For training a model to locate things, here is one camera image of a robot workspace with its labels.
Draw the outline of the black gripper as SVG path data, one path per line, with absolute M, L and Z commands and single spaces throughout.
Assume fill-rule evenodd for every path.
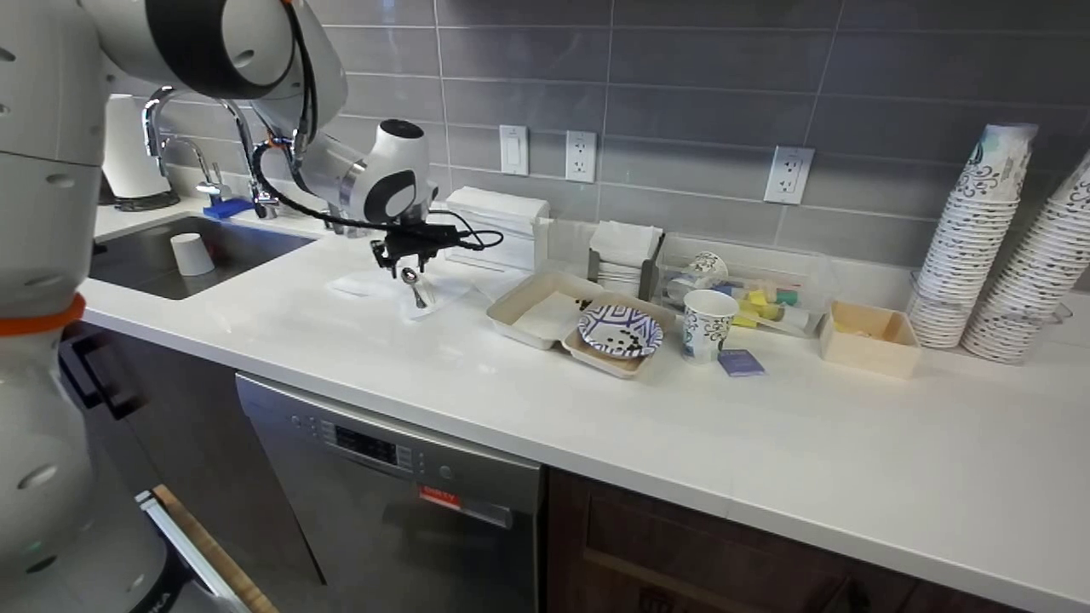
M 454 247 L 454 226 L 391 226 L 370 242 L 370 256 L 383 270 L 394 270 L 404 256 L 428 263 L 439 249 Z

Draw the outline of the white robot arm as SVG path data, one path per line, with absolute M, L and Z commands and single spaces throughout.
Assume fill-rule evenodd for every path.
M 287 205 L 370 233 L 384 266 L 442 238 L 425 221 L 425 133 L 384 121 L 364 155 L 322 133 L 347 77 L 305 0 L 0 0 L 0 60 L 0 613 L 137 613 L 166 601 L 174 553 L 61 384 L 96 208 L 121 187 L 117 81 L 150 86 L 132 123 L 144 158 L 182 91 L 253 109 L 238 133 L 253 179 L 280 161 Z

